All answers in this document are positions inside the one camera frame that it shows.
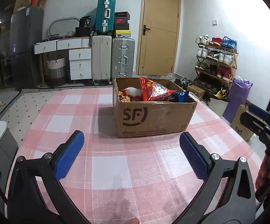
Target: white drawer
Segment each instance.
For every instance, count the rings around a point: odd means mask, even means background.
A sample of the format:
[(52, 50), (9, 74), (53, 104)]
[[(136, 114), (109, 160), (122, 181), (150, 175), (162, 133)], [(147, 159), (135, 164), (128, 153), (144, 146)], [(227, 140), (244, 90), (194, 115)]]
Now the white drawer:
[(82, 39), (82, 48), (88, 47), (89, 46), (89, 38), (83, 38)]
[(91, 59), (70, 60), (70, 70), (91, 69)]
[(91, 69), (70, 70), (71, 80), (91, 79)]
[(67, 39), (67, 40), (59, 40), (57, 42), (57, 50), (62, 49), (73, 49), (73, 48), (81, 48), (82, 47), (82, 39)]
[(47, 41), (34, 45), (34, 54), (56, 51), (56, 41)]
[(69, 50), (70, 60), (91, 59), (91, 49), (71, 49)]

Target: white suitcase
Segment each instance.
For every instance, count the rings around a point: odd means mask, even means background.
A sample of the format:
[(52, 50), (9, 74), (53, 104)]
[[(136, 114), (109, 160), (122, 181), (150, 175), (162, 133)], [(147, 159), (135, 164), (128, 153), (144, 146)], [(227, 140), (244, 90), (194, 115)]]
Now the white suitcase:
[(91, 47), (91, 70), (93, 81), (110, 80), (111, 44), (111, 36), (93, 36)]

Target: wooden door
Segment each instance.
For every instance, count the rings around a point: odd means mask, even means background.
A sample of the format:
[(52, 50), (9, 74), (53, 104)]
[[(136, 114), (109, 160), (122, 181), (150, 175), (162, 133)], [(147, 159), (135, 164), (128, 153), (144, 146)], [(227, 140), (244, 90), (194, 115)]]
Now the wooden door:
[(144, 1), (139, 75), (167, 75), (172, 72), (178, 41), (179, 12), (180, 0)]

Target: teal suitcase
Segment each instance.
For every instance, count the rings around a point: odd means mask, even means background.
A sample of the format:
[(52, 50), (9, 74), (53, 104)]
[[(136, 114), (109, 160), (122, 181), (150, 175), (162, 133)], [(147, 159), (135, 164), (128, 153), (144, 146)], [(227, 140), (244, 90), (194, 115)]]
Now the teal suitcase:
[(113, 32), (116, 0), (98, 0), (96, 31), (102, 35)]

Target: door frame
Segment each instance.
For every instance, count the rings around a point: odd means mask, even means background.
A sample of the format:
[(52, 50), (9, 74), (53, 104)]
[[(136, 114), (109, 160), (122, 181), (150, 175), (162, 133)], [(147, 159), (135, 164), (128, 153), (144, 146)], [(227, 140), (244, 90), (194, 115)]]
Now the door frame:
[[(139, 24), (139, 35), (138, 35), (138, 44), (137, 44), (137, 57), (136, 57), (136, 74), (137, 75), (139, 75), (139, 60), (140, 60), (141, 41), (142, 41), (144, 5), (145, 5), (145, 0), (141, 0), (140, 24)], [(176, 61), (176, 54), (177, 54), (177, 49), (178, 49), (178, 45), (179, 45), (180, 23), (181, 23), (181, 0), (179, 0), (179, 19), (178, 19), (178, 24), (177, 24), (176, 50), (175, 50), (175, 53), (174, 53), (172, 72), (174, 71), (174, 66), (175, 66), (175, 61)]]

